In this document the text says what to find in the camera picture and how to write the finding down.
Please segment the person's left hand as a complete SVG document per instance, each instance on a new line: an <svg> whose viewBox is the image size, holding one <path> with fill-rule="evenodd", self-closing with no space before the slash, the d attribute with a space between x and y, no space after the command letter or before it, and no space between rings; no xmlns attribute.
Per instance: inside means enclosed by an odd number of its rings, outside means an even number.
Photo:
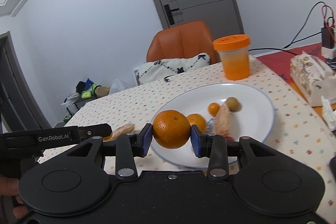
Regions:
<svg viewBox="0 0 336 224"><path fill-rule="evenodd" d="M13 208L13 214L16 219L21 219L28 213L28 210L19 196L18 185L18 179L1 176L1 196L15 197L20 206Z"/></svg>

